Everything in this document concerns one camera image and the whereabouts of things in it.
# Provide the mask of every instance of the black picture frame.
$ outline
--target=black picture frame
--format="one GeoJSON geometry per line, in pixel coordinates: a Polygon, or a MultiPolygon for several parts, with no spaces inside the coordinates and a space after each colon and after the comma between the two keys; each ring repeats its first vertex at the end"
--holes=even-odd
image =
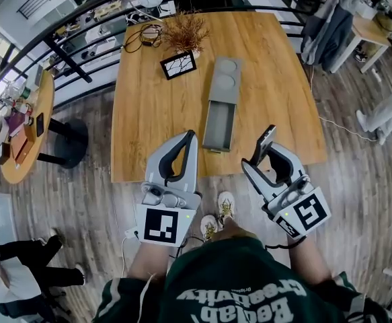
{"type": "Polygon", "coordinates": [[[168,59],[162,60],[162,61],[160,61],[160,65],[161,65],[161,68],[163,69],[163,72],[164,72],[167,80],[179,77],[180,75],[183,75],[185,73],[188,73],[188,72],[191,72],[191,71],[197,69],[196,61],[194,60],[194,56],[193,56],[192,51],[182,52],[181,54],[174,55],[172,57],[169,57],[168,59]],[[174,63],[175,61],[183,61],[184,59],[186,61],[184,63],[184,68],[187,67],[190,63],[192,64],[192,68],[185,69],[183,71],[179,71],[175,74],[170,75],[169,72],[171,69],[170,68],[167,69],[167,64],[174,63]]]}

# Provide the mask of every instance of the person in white pants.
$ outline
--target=person in white pants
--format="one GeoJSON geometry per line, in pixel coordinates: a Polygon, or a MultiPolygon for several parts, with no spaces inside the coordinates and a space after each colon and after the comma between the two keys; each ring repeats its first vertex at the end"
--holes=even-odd
{"type": "Polygon", "coordinates": [[[377,129],[379,144],[384,145],[392,131],[392,95],[380,102],[369,115],[357,110],[356,117],[363,131],[373,132],[377,129]]]}

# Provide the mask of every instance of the black pants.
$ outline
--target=black pants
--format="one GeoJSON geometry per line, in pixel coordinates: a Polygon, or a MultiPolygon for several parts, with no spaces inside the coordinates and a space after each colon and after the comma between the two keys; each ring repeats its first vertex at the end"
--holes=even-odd
{"type": "Polygon", "coordinates": [[[0,245],[0,260],[18,257],[31,270],[41,289],[82,285],[83,275],[77,269],[47,266],[61,245],[58,236],[49,238],[44,246],[38,240],[11,242],[0,245]]]}

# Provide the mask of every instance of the picture frame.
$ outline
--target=picture frame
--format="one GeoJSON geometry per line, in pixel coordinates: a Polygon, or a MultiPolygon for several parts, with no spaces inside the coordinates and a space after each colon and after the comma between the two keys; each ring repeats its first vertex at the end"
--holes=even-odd
{"type": "Polygon", "coordinates": [[[192,51],[182,52],[181,54],[162,60],[160,61],[160,65],[167,80],[179,77],[180,75],[197,69],[192,51]]]}

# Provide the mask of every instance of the green shirt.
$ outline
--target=green shirt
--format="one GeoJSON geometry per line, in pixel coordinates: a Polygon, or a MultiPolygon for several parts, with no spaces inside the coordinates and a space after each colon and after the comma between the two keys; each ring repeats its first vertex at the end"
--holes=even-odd
{"type": "MultiPolygon", "coordinates": [[[[146,284],[110,281],[93,321],[138,322],[146,284]]],[[[141,311],[140,322],[161,323],[370,322],[371,316],[388,322],[385,310],[357,293],[344,273],[311,287],[253,238],[221,240],[180,256],[164,288],[149,284],[141,311]]]]}

